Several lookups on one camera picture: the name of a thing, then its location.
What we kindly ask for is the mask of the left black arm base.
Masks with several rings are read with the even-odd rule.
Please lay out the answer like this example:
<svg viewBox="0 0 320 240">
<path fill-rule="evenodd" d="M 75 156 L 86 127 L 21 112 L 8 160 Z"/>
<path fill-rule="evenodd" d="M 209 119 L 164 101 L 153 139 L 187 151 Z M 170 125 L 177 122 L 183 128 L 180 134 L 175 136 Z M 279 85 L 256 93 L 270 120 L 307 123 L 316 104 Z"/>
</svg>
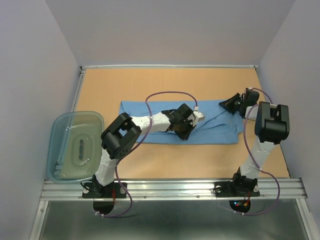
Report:
<svg viewBox="0 0 320 240">
<path fill-rule="evenodd" d="M 82 186 L 82 198 L 84 199 L 125 199 L 127 193 L 118 182 L 112 182 L 102 188 L 101 191 L 95 190 L 92 182 L 80 184 Z"/>
</svg>

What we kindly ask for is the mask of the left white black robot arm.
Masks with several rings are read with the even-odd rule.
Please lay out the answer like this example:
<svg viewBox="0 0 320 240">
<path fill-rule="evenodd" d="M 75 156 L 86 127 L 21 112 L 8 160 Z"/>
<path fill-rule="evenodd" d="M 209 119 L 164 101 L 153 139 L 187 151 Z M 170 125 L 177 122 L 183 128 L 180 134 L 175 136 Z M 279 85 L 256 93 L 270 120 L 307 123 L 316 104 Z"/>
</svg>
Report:
<svg viewBox="0 0 320 240">
<path fill-rule="evenodd" d="M 145 139 L 149 133 L 173 132 L 179 139 L 188 140 L 190 133 L 205 118 L 195 106 L 183 103 L 177 109 L 163 110 L 147 116 L 129 116 L 121 113 L 101 134 L 102 155 L 99 167 L 90 182 L 83 185 L 84 199 L 111 198 L 126 195 L 115 182 L 116 168 L 134 149 L 139 137 Z"/>
</svg>

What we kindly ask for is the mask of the light blue long sleeve shirt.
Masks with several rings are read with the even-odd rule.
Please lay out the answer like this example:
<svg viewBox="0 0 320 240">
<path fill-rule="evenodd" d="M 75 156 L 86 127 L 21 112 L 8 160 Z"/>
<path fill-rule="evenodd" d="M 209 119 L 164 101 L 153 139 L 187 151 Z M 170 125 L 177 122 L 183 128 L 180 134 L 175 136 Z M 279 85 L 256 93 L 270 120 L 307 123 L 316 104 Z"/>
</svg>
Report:
<svg viewBox="0 0 320 240">
<path fill-rule="evenodd" d="M 227 112 L 219 106 L 220 100 L 198 101 L 199 111 L 205 118 L 190 133 L 188 140 L 180 139 L 172 131 L 151 132 L 143 143 L 169 145 L 230 145 L 239 142 L 238 134 L 243 132 L 244 124 L 238 114 Z M 148 102 L 152 115 L 164 110 L 177 109 L 186 103 L 194 107 L 194 101 L 151 101 Z M 148 108 L 142 101 L 121 101 L 118 113 L 126 112 L 131 117 L 149 116 Z"/>
</svg>

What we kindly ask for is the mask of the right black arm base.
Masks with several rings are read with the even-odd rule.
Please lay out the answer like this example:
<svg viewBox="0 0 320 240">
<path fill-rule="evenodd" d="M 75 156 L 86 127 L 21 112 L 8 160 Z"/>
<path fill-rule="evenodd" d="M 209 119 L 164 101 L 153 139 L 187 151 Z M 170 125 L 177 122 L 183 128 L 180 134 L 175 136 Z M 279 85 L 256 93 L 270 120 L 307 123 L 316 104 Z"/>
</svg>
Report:
<svg viewBox="0 0 320 240">
<path fill-rule="evenodd" d="M 218 181 L 214 183 L 212 192 L 217 198 L 231 198 L 231 197 L 259 197 L 260 192 L 249 191 L 242 187 L 233 186 L 232 181 Z"/>
</svg>

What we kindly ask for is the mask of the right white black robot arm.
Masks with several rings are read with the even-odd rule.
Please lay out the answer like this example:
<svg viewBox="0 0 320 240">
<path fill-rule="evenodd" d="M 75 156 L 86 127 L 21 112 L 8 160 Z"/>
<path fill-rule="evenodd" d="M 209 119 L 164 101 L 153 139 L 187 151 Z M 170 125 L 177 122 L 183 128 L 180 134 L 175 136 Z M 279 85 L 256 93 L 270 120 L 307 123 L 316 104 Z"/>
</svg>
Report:
<svg viewBox="0 0 320 240">
<path fill-rule="evenodd" d="M 268 97 L 263 90 L 250 87 L 246 88 L 243 94 L 237 93 L 219 103 L 227 112 L 233 115 L 239 113 L 244 119 L 243 139 L 248 157 L 231 180 L 214 184 L 212 191 L 218 198 L 259 196 L 258 178 L 263 172 L 263 165 L 275 146 L 289 136 L 289 107 L 283 104 L 274 105 L 270 98 L 268 102 L 258 101 L 260 93 Z M 249 147 L 246 136 L 249 120 L 255 121 L 253 147 Z"/>
</svg>

